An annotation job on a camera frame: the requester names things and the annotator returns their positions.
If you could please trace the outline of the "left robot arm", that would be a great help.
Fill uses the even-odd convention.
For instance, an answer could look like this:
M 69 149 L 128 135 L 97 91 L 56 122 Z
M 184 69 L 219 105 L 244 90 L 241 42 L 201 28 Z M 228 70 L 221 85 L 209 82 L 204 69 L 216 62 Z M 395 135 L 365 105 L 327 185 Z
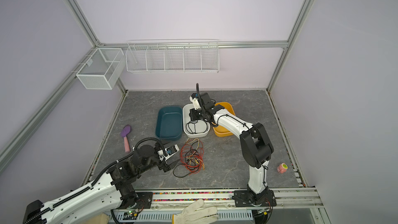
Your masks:
M 102 169 L 93 181 L 55 200 L 30 203 L 22 222 L 74 224 L 114 209 L 149 208 L 152 198 L 140 196 L 133 183 L 154 167 L 170 171 L 179 152 L 176 144 L 166 147 L 158 138 L 145 138 L 128 155 Z

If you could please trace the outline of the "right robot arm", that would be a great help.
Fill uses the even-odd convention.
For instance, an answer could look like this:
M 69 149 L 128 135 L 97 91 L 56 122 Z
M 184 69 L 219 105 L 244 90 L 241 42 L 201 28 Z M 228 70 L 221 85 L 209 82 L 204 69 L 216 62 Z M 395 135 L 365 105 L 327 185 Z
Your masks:
M 241 146 L 244 160 L 249 166 L 247 190 L 237 190 L 233 199 L 236 206 L 275 207 L 276 200 L 266 182 L 266 173 L 274 147 L 261 123 L 252 124 L 244 121 L 221 105 L 216 105 L 208 93 L 199 90 L 190 96 L 193 110 L 192 119 L 204 120 L 213 127 L 222 126 L 235 135 Z

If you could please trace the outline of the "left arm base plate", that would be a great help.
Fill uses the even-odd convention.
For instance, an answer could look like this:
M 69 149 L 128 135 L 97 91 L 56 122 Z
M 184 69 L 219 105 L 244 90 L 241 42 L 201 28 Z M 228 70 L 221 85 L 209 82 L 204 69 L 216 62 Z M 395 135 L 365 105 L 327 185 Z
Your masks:
M 152 198 L 153 192 L 151 191 L 135 192 L 123 199 L 120 208 L 149 209 L 151 208 Z

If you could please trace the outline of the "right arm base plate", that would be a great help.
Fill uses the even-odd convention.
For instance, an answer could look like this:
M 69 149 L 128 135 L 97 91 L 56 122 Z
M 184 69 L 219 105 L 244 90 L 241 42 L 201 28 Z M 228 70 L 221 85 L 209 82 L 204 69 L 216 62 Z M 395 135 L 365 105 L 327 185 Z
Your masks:
M 232 199 L 236 207 L 275 207 L 277 205 L 274 192 L 268 188 L 259 194 L 251 190 L 236 190 Z

